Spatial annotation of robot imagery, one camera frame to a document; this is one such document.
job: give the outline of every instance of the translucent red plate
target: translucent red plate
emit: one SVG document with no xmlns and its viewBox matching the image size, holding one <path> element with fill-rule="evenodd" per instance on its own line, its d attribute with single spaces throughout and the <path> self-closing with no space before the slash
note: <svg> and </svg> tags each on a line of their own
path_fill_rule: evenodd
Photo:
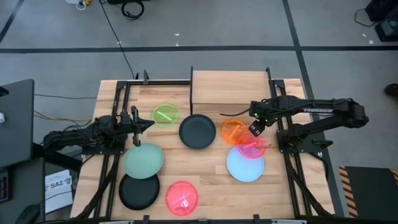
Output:
<svg viewBox="0 0 398 224">
<path fill-rule="evenodd" d="M 261 157 L 266 151 L 266 145 L 263 137 L 255 137 L 250 131 L 244 132 L 236 140 L 238 151 L 249 159 Z"/>
<path fill-rule="evenodd" d="M 196 209 L 197 205 L 198 191 L 188 181 L 177 181 L 166 192 L 166 206 L 173 215 L 187 216 Z"/>
</svg>

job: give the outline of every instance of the sage green plate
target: sage green plate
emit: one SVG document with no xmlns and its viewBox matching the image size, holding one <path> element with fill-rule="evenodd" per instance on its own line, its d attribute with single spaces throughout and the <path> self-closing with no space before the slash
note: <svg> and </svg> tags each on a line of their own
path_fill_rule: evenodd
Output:
<svg viewBox="0 0 398 224">
<path fill-rule="evenodd" d="M 151 143 L 133 146 L 124 155 L 123 169 L 136 179 L 146 179 L 155 175 L 163 166 L 164 155 L 161 148 Z"/>
</svg>

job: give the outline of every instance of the orange plate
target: orange plate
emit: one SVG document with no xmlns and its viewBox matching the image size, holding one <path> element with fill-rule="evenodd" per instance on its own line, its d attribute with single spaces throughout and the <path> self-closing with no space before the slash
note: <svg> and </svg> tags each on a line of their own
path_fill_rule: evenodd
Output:
<svg viewBox="0 0 398 224">
<path fill-rule="evenodd" d="M 237 138 L 248 130 L 248 127 L 238 119 L 227 119 L 221 125 L 221 137 L 224 141 L 235 145 Z"/>
</svg>

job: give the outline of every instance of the black metal frame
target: black metal frame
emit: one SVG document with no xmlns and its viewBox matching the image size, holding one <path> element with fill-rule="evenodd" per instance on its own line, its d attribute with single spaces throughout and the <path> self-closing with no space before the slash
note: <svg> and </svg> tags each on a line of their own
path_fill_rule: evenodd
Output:
<svg viewBox="0 0 398 224">
<path fill-rule="evenodd" d="M 269 83 L 269 88 L 271 91 L 271 97 L 272 98 L 277 97 L 276 87 L 280 89 L 281 95 L 286 95 L 285 82 L 283 80 L 273 80 L 271 78 L 271 71 L 269 70 L 269 68 L 267 68 L 266 72 L 268 74 L 268 83 Z M 286 117 L 286 120 L 287 120 L 287 126 L 289 128 L 293 124 L 292 117 L 291 116 Z M 277 132 L 284 130 L 284 124 L 281 119 L 278 119 L 277 124 L 278 124 Z M 287 151 L 287 149 L 282 148 L 284 146 L 285 146 L 285 144 L 279 143 L 279 148 L 280 148 L 281 152 Z M 283 155 L 284 155 L 285 167 L 286 167 L 286 169 L 288 169 L 288 164 L 291 164 L 290 156 L 289 156 L 289 154 L 286 154 L 286 153 L 283 153 Z M 305 184 L 305 177 L 304 177 L 304 173 L 303 173 L 303 167 L 302 167 L 302 163 L 301 163 L 300 153 L 294 152 L 292 154 L 292 156 L 294 157 L 294 160 L 295 160 L 295 165 L 296 165 L 296 170 L 297 170 L 298 176 L 300 177 L 301 181 Z M 289 174 L 287 174 L 287 181 L 289 183 L 290 198 L 292 200 L 294 216 L 298 217 L 300 215 L 300 208 L 299 208 L 299 203 L 298 203 L 298 199 L 297 199 L 296 188 L 295 188 L 295 184 L 294 184 L 294 179 Z M 308 201 L 308 198 L 304 194 L 302 194 L 302 197 L 303 197 L 303 201 L 304 201 L 305 213 L 307 215 L 312 215 L 312 210 L 311 210 L 311 206 L 310 206 L 310 202 Z"/>
<path fill-rule="evenodd" d="M 273 80 L 271 78 L 271 73 L 268 68 L 267 68 L 266 72 L 268 73 L 271 97 L 277 96 L 276 88 L 280 89 L 280 93 L 282 95 L 286 95 L 284 81 L 283 80 Z M 193 107 L 192 107 L 193 68 L 191 68 L 191 79 L 190 80 L 148 80 L 148 79 L 149 79 L 149 77 L 147 75 L 144 75 L 144 80 L 118 81 L 118 83 L 116 85 L 116 92 L 115 92 L 113 109 L 112 109 L 113 116 L 116 116 L 118 106 L 119 106 L 120 93 L 121 93 L 122 89 L 125 89 L 122 110 L 123 111 L 127 110 L 130 88 L 134 85 L 190 85 L 190 107 L 191 107 L 190 111 L 192 114 L 192 110 L 193 110 Z M 281 119 L 277 121 L 277 124 L 278 124 L 278 131 L 284 129 L 283 122 Z M 287 118 L 287 124 L 288 124 L 288 126 L 290 126 L 292 124 L 291 117 Z M 286 154 L 286 153 L 283 153 L 283 155 L 284 155 L 286 170 L 289 171 L 292 169 L 292 163 L 290 161 L 290 156 L 289 156 L 289 154 Z M 162 223 L 186 223 L 186 224 L 188 224 L 188 223 L 189 224 L 192 224 L 192 223 L 197 223 L 197 224 L 254 223 L 254 224 L 260 224 L 260 223 L 306 223 L 307 220 L 311 221 L 311 223 L 316 223 L 316 224 L 318 224 L 318 223 L 322 223 L 322 224 L 324 224 L 324 223 L 331 223 L 331 224 L 334 224 L 334 223 L 389 223 L 389 222 L 380 222 L 380 220 L 359 220 L 359 219 L 354 219 L 354 218 L 338 218 L 335 216 L 314 217 L 314 216 L 312 216 L 312 213 L 311 213 L 311 206 L 309 203 L 309 198 L 307 198 L 304 193 L 303 193 L 303 201 L 304 201 L 305 211 L 306 211 L 307 215 L 301 215 L 300 209 L 299 209 L 299 203 L 297 200 L 295 181 L 300 183 L 300 185 L 305 188 L 305 179 L 304 179 L 304 175 L 303 175 L 303 169 L 302 169 L 299 152 L 294 152 L 292 154 L 292 156 L 295 159 L 297 175 L 289 174 L 289 172 L 287 172 L 287 179 L 288 179 L 288 183 L 289 183 L 292 207 L 293 207 L 293 211 L 294 211 L 296 220 L 260 219 L 258 214 L 254 214 L 253 219 L 242 219 L 242 220 L 149 220 L 149 216 L 144 215 L 142 220 L 129 220 L 128 222 L 126 221 L 126 223 L 134 222 L 134 223 L 142 223 L 142 224 L 148 224 L 148 223 L 153 223 L 153 224 L 155 224 L 155 223 L 156 224 L 162 224 Z M 116 163 L 116 167 L 118 167 L 119 159 L 120 159 L 119 155 L 116 155 L 114 157 L 113 162 Z M 101 170 L 99 186 L 103 183 L 104 178 L 106 177 L 107 170 L 108 170 L 108 163 L 109 163 L 109 156 L 105 155 L 103 165 L 102 165 L 102 170 Z M 116 170 L 115 178 L 110 183 L 105 217 L 99 217 L 100 210 L 101 210 L 101 203 L 102 203 L 102 198 L 101 198 L 96 205 L 94 218 L 90 218 L 87 220 L 69 220 L 66 223 L 68 223 L 68 222 L 70 222 L 70 223 L 80 223 L 80 222 L 99 223 L 98 220 L 100 220 L 100 219 L 103 221 L 111 220 L 114 191 L 115 191 L 115 186 L 116 186 L 116 176 L 117 176 L 117 170 Z M 315 200 L 315 198 L 311 195 L 311 193 L 309 191 L 307 192 L 307 195 L 309 195 L 309 197 L 312 197 L 312 199 Z"/>
<path fill-rule="evenodd" d="M 81 161 L 59 152 L 44 150 L 42 145 L 33 143 L 33 159 L 43 157 L 46 162 L 79 173 Z"/>
<path fill-rule="evenodd" d="M 121 90 L 124 90 L 122 111 L 126 111 L 127 105 L 129 102 L 130 88 L 134 85 L 191 85 L 191 82 L 192 82 L 191 80 L 149 80 L 149 77 L 147 76 L 147 74 L 144 75 L 143 80 L 118 81 L 118 83 L 116 84 L 116 92 L 115 92 L 114 101 L 113 101 L 112 116 L 116 116 L 117 110 L 119 108 L 119 99 L 120 99 L 120 95 L 121 95 Z M 192 113 L 191 93 L 190 93 L 190 105 L 191 105 L 191 113 Z M 119 165 L 119 159 L 120 159 L 120 155 L 115 155 L 113 158 L 113 162 L 116 163 L 116 167 L 118 167 L 118 165 Z M 103 164 L 102 164 L 102 168 L 101 168 L 101 175 L 99 177 L 98 187 L 100 187 L 103 184 L 106 174 L 108 173 L 108 164 L 109 164 L 109 156 L 106 155 L 106 156 L 104 156 L 104 159 L 103 159 Z M 106 218 L 109 218 L 109 219 L 111 218 L 111 214 L 112 214 L 115 187 L 116 187 L 116 178 L 111 181 L 110 187 L 109 187 L 108 202 L 106 205 Z M 99 201 L 94 209 L 94 217 L 95 218 L 100 217 L 101 204 L 102 204 L 102 197 L 99 199 Z"/>
<path fill-rule="evenodd" d="M 271 97 L 277 96 L 275 86 L 280 88 L 280 92 L 283 95 L 285 95 L 286 90 L 285 90 L 284 81 L 283 80 L 272 80 L 271 73 L 268 68 L 267 68 L 266 72 L 268 74 L 269 86 L 270 86 L 270 90 L 271 90 Z M 119 107 L 119 99 L 120 99 L 121 90 L 124 90 L 122 111 L 127 110 L 130 88 L 134 85 L 190 85 L 190 114 L 192 114 L 193 113 L 192 82 L 193 82 L 193 67 L 191 67 L 190 80 L 149 80 L 149 77 L 145 74 L 143 80 L 118 81 L 118 83 L 116 85 L 115 96 L 114 96 L 112 116 L 116 116 L 116 113 L 117 113 L 117 110 Z M 288 125 L 291 125 L 292 119 L 287 118 L 287 122 L 288 122 Z M 279 130 L 284 129 L 282 120 L 278 120 L 278 127 L 279 127 Z M 305 182 L 299 153 L 295 153 L 294 158 L 295 158 L 296 169 L 298 171 L 298 175 L 302 179 L 302 181 Z M 114 156 L 113 162 L 116 163 L 117 166 L 119 164 L 119 159 L 120 159 L 119 155 Z M 287 169 L 287 163 L 290 162 L 290 157 L 288 154 L 284 154 L 284 161 L 285 161 L 286 169 Z M 105 155 L 104 159 L 103 159 L 103 165 L 101 168 L 101 175 L 99 178 L 99 186 L 102 185 L 104 178 L 106 177 L 106 174 L 108 173 L 108 164 L 109 164 L 109 156 Z M 300 215 L 300 209 L 299 209 L 299 203 L 298 203 L 298 199 L 297 199 L 297 193 L 296 193 L 294 180 L 288 174 L 287 174 L 287 179 L 289 182 L 290 197 L 292 199 L 294 215 L 295 215 L 295 217 L 297 217 Z M 110 183 L 110 188 L 109 188 L 109 193 L 108 193 L 108 202 L 106 205 L 106 216 L 105 216 L 108 219 L 111 219 L 115 187 L 116 187 L 116 178 L 113 179 L 112 182 Z M 303 194 L 303 199 L 304 199 L 306 214 L 312 215 L 310 203 L 307 200 L 307 198 L 304 196 L 304 194 Z M 97 206 L 95 207 L 95 210 L 94 210 L 95 218 L 100 217 L 101 204 L 102 204 L 102 198 L 98 201 Z M 202 220 L 201 222 L 208 223 L 208 221 L 209 220 Z M 198 220 L 159 220 L 159 221 L 156 221 L 156 223 L 186 223 L 186 222 L 198 222 Z M 253 222 L 255 222 L 255 223 L 270 223 L 271 220 L 270 219 L 259 219 L 258 215 L 254 215 L 254 219 L 250 219 L 250 220 L 212 220 L 211 222 L 212 223 L 214 223 L 214 222 L 215 223 L 253 223 Z"/>
</svg>

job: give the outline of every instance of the wooden table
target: wooden table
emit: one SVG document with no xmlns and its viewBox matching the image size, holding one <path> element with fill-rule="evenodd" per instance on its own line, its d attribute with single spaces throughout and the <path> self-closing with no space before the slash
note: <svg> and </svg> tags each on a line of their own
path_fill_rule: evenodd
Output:
<svg viewBox="0 0 398 224">
<path fill-rule="evenodd" d="M 299 98 L 305 97 L 300 79 L 285 79 L 284 81 L 288 95 L 295 95 Z M 194 76 L 193 87 L 200 82 L 200 79 L 197 80 Z M 101 82 L 94 117 L 111 114 L 116 83 L 117 80 L 103 80 Z M 232 87 L 228 85 L 219 86 L 219 88 Z M 123 93 L 121 96 L 120 105 L 123 102 Z M 164 151 L 164 166 L 158 173 L 161 188 L 157 200 L 149 208 L 141 211 L 129 210 L 121 203 L 118 187 L 125 173 L 122 168 L 123 163 L 120 162 L 111 219 L 142 220 L 144 215 L 149 215 L 151 220 L 252 219 L 253 214 L 259 214 L 260 218 L 293 218 L 294 213 L 284 159 L 279 152 L 275 136 L 277 125 L 267 128 L 262 134 L 269 143 L 269 148 L 264 154 L 266 165 L 264 173 L 255 182 L 242 183 L 231 177 L 226 168 L 226 155 L 233 146 L 224 142 L 220 137 L 219 126 L 222 119 L 225 118 L 217 117 L 218 112 L 210 111 L 209 107 L 203 105 L 200 107 L 200 101 L 200 97 L 198 100 L 193 97 L 193 111 L 211 117 L 215 121 L 217 135 L 213 144 L 208 148 L 193 150 L 187 148 L 178 136 L 180 123 L 190 115 L 190 86 L 149 85 L 131 88 L 128 108 L 132 105 L 137 106 L 141 118 L 150 119 L 151 112 L 156 105 L 168 102 L 178 107 L 179 119 L 168 128 L 153 125 L 143 135 L 140 135 L 142 142 L 154 143 Z M 239 112 L 239 110 L 238 105 L 235 111 L 229 112 L 234 113 Z M 253 118 L 244 116 L 240 118 L 248 126 L 253 121 Z M 309 121 L 310 117 L 307 114 L 298 114 L 293 117 L 294 123 L 307 123 Z M 125 150 L 128 150 L 131 146 L 132 140 L 129 138 Z M 322 162 L 308 154 L 301 154 L 301 157 L 308 188 L 324 208 L 333 213 Z M 96 192 L 102 161 L 103 156 L 95 156 L 82 167 L 71 217 L 78 215 Z M 172 215 L 165 206 L 165 192 L 173 182 L 178 180 L 190 181 L 196 186 L 199 193 L 197 209 L 189 216 L 182 218 Z M 298 190 L 300 212 L 304 214 L 302 196 L 297 186 L 296 189 Z M 101 215 L 105 214 L 108 190 L 104 195 Z"/>
</svg>

